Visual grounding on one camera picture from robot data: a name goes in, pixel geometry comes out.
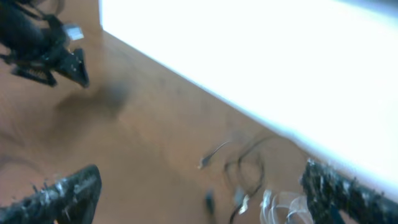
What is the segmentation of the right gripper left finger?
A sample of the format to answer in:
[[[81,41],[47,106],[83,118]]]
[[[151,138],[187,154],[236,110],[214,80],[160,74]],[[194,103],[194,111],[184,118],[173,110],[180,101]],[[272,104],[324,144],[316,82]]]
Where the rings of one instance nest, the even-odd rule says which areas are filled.
[[[102,180],[98,167],[90,164],[53,185],[1,207],[2,224],[93,223]]]

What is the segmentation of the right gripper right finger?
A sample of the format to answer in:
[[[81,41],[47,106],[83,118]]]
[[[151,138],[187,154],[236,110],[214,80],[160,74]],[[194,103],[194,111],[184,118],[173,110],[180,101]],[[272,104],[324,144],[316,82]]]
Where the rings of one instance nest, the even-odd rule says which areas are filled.
[[[309,159],[301,185],[314,223],[343,223],[345,212],[356,223],[397,224],[397,203],[326,164]]]

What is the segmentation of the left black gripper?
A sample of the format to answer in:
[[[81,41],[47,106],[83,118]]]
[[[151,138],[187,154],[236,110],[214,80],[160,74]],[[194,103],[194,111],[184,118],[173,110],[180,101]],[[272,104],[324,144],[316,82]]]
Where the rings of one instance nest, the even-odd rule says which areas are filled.
[[[54,14],[46,14],[48,28],[40,28],[23,14],[6,14],[7,64],[15,76],[54,87],[57,81],[48,70],[55,70],[67,79],[88,88],[90,79],[85,67],[82,48],[73,52],[64,48],[66,34],[62,22]]]

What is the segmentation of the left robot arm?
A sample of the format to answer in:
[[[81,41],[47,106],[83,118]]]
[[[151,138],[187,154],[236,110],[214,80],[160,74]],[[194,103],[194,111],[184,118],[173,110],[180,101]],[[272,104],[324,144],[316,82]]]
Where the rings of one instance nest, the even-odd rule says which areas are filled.
[[[45,13],[37,5],[40,1],[1,1],[1,44],[9,54],[1,55],[8,65],[15,65],[12,74],[17,77],[54,87],[57,81],[52,72],[79,84],[90,85],[85,68],[84,51],[70,51],[71,41],[84,38],[76,24],[64,24],[57,16],[64,1],[59,1],[56,11]]]

